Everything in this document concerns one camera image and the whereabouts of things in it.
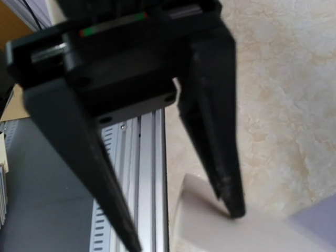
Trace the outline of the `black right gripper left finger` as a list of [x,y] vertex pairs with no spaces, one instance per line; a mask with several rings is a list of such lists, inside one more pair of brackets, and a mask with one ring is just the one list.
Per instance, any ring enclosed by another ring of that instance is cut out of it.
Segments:
[[44,137],[97,200],[128,251],[141,244],[94,120],[64,78],[24,90],[24,106]]

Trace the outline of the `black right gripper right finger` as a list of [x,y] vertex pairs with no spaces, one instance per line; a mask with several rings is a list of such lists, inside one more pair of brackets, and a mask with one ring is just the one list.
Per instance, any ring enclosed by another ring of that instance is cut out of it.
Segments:
[[236,45],[222,26],[192,35],[177,76],[185,126],[216,197],[231,218],[246,213],[236,140]]

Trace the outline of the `beige lined letter paper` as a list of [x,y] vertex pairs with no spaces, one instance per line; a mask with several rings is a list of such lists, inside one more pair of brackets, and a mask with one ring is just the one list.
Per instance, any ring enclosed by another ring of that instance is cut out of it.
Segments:
[[231,219],[208,181],[186,174],[176,206],[173,251],[335,251],[311,232],[250,208]]

